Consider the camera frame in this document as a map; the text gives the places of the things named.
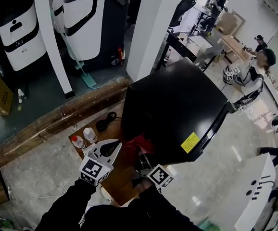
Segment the wooden beam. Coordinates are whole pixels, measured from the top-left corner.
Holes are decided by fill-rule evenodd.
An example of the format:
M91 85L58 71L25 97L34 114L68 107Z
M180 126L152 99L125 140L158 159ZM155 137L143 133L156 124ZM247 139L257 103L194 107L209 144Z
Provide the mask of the wooden beam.
M48 140L53 135L125 98L127 77L77 97L37 119L0 145L0 167Z

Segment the white bottle cap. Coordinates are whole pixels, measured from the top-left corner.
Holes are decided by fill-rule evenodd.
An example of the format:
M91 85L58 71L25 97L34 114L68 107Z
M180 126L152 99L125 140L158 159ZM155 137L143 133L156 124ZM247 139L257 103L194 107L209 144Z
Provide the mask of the white bottle cap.
M89 136L90 133L91 133L90 128L85 128L85 130L83 130L83 134L84 134L85 136Z

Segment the white panel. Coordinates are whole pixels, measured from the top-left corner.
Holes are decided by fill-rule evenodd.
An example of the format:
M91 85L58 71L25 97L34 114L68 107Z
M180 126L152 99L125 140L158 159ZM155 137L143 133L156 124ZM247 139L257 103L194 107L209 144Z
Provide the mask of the white panel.
M87 16L92 10L92 3L93 0L76 0L66 3L64 5L65 27L70 28ZM97 0L95 15L73 35L66 36L68 43L80 61L92 59L100 53L104 4L105 0Z
M27 67L46 53L40 29L38 34L26 44L21 45L12 52L5 52L15 71Z
M211 215L210 221L221 231L251 231L268 201L275 178L269 154L248 159L235 185Z
M38 16L39 28L41 30L52 67L54 69L54 72L56 73L63 92L65 94L69 93L72 91L72 87L68 81L65 69L63 67L56 38L54 35L49 0L34 0L34 3Z
M18 16L16 21L21 22L23 25L14 32L10 32L10 28L14 25L12 21L0 27L0 37L4 46L13 44L33 31L37 24L37 15L34 3L28 11Z
M54 11L59 9L61 6L63 6L63 0L52 0L52 8ZM58 14L57 16L55 16L55 20L56 20L61 32L64 33L63 11L60 14Z

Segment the black stripe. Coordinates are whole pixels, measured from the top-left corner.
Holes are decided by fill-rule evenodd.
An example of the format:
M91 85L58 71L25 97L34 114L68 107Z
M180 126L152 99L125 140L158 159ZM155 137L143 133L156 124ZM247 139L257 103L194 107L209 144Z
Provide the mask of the black stripe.
M12 52L12 51L16 50L18 47L26 44L27 42L29 42L30 40L35 38L37 34L38 34L38 21L37 21L37 24L35 25L35 28L33 29L32 32L23 36L21 39L17 40L13 44L11 44L9 46L4 46L4 50L6 52Z
M93 5L92 5L92 10L91 12L85 16L84 18L82 18L80 21L78 21L75 25L73 25L70 28L66 28L65 29L65 34L67 36L72 36L75 32L77 32L80 28L82 28L84 26L85 23L87 23L94 15L96 12L96 6L97 6L97 0L93 0Z
M59 9L55 10L55 11L53 12L53 14L54 14L54 16L57 16L57 15L59 15L62 11L63 11L63 5L62 5Z

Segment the cable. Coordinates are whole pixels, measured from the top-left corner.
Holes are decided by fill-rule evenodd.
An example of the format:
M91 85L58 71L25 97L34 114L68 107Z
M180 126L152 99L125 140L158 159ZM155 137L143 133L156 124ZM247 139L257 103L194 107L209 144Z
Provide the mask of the cable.
M273 183L272 188L275 186L275 183L274 183L273 181L271 181L271 180L269 180L269 181L264 181L264 182L260 182L259 185L264 184L264 183Z
M225 84L225 86L220 91L222 91L225 87L226 87L226 84Z
M19 213L22 213L22 212L25 210L28 200L42 199L42 198L49 198L49 197L50 197L50 198L60 198L60 197L62 197L62 196L64 195L64 194L63 194L63 189L64 189L64 187L67 186L67 185L71 185L71 184L68 184L68 183L65 184L65 185L62 187L61 195L59 195L59 196L46 196L46 197L27 198L27 199L25 200L25 206L24 206L24 208L23 208L21 211L19 211Z
M109 112L107 118L104 120L100 120L96 123L96 129L98 132L106 131L109 123L114 121L116 118L121 119L120 117L116 117L116 112Z

